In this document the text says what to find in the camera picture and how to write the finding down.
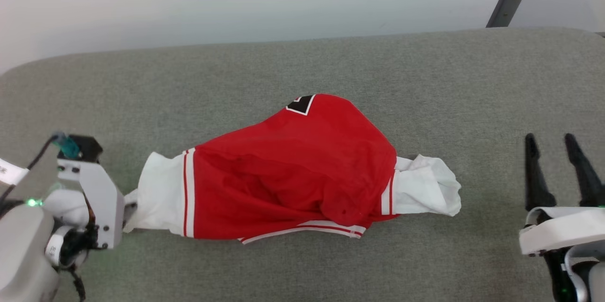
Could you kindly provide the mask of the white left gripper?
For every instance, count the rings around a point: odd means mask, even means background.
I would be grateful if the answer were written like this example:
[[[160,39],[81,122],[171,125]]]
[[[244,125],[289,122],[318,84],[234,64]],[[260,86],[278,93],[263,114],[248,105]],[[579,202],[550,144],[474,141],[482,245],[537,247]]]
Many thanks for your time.
[[[83,198],[71,197],[65,205],[71,212],[65,212],[62,219],[78,227],[92,223],[98,227],[95,244],[99,249],[113,250],[122,238],[125,200],[101,164],[68,159],[59,159],[62,168],[58,177],[78,184]]]

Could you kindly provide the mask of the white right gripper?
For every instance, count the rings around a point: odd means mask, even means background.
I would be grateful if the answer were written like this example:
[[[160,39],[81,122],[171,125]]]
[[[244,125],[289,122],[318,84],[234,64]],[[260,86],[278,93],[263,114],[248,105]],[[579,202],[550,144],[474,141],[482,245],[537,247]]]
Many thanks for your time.
[[[539,164],[536,138],[532,133],[525,136],[525,210],[530,212],[519,233],[523,255],[605,239],[604,184],[573,134],[565,135],[565,145],[576,171],[581,207],[556,207]]]

